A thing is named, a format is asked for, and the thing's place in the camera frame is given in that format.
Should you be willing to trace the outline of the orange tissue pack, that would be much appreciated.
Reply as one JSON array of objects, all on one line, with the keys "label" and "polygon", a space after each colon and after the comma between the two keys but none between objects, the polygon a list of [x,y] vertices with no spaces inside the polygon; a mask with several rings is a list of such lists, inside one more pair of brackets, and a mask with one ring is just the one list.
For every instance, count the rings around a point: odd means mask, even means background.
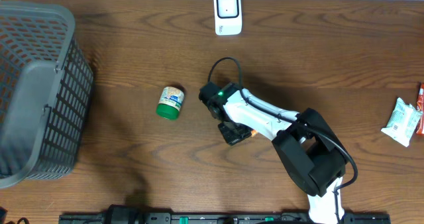
[{"label": "orange tissue pack", "polygon": [[251,137],[254,137],[254,136],[256,136],[258,134],[258,131],[256,131],[256,130],[252,130],[251,131]]}]

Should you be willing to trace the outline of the mint green wipes pack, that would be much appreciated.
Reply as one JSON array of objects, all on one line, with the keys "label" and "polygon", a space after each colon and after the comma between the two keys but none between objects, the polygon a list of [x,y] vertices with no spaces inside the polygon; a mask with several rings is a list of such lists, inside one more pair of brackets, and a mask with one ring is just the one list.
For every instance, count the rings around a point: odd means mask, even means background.
[{"label": "mint green wipes pack", "polygon": [[406,104],[398,97],[391,117],[381,131],[404,147],[408,147],[422,114],[412,104]]}]

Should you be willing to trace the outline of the green lid jar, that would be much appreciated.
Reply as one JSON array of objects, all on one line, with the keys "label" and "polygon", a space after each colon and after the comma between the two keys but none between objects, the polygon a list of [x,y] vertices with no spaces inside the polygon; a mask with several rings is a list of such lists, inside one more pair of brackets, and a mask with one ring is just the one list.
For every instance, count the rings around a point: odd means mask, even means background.
[{"label": "green lid jar", "polygon": [[181,89],[172,86],[165,87],[162,90],[156,114],[169,120],[176,120],[179,117],[184,97],[185,94]]}]

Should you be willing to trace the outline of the red Top chocolate bar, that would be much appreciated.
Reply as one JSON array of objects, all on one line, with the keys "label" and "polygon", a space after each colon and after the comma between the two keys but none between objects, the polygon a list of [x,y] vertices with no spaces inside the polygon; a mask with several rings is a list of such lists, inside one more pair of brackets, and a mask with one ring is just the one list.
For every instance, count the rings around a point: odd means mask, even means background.
[{"label": "red Top chocolate bar", "polygon": [[420,83],[419,86],[419,93],[417,96],[417,110],[421,112],[421,117],[420,120],[418,122],[417,125],[417,130],[416,133],[418,135],[423,135],[424,134],[424,130],[423,130],[423,116],[424,116],[424,112],[423,112],[423,92],[424,92],[424,83]]}]

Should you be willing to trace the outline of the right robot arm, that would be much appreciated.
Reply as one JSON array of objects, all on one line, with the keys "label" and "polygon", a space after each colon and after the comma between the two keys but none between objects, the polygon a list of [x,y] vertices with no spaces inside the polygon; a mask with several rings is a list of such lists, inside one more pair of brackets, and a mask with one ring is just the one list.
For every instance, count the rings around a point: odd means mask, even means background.
[{"label": "right robot arm", "polygon": [[286,172],[308,195],[309,218],[315,223],[339,223],[345,214],[340,188],[348,162],[346,151],[322,116],[313,109],[287,111],[230,83],[207,82],[199,100],[229,145],[259,133],[272,142]]}]

